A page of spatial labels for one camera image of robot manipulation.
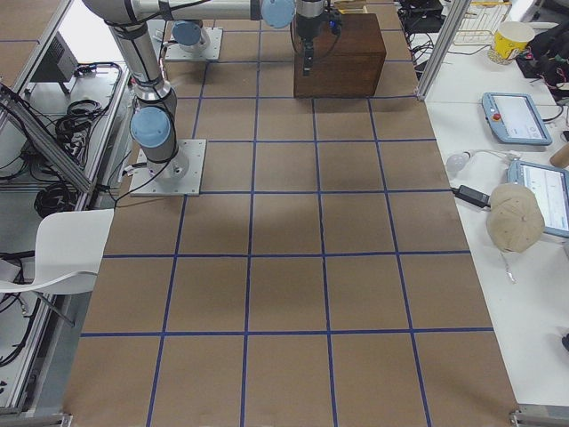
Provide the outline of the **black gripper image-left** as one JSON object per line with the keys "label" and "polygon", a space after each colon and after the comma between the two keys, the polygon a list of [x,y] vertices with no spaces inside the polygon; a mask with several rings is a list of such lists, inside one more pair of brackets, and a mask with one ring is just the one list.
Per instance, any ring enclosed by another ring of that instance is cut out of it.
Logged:
{"label": "black gripper image-left", "polygon": [[338,36],[342,26],[341,13],[331,1],[325,0],[300,0],[295,2],[295,6],[295,28],[301,38],[302,75],[307,77],[314,62],[312,40],[320,34],[323,25],[327,25],[332,34]]}

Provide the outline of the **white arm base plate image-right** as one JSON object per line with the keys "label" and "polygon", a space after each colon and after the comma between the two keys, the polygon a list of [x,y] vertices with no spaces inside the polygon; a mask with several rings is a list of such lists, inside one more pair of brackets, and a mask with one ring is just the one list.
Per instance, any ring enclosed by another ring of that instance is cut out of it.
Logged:
{"label": "white arm base plate image-right", "polygon": [[221,28],[201,28],[200,39],[196,44],[184,45],[171,43],[166,47],[164,60],[166,62],[203,62],[217,61],[220,57],[222,39]]}

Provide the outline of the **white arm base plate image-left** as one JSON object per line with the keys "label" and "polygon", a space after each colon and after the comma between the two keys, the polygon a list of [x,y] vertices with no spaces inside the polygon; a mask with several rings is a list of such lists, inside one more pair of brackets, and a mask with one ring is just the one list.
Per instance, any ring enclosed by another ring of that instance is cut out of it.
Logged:
{"label": "white arm base plate image-left", "polygon": [[178,153],[169,165],[150,163],[132,173],[134,197],[198,196],[201,189],[206,140],[178,140]]}

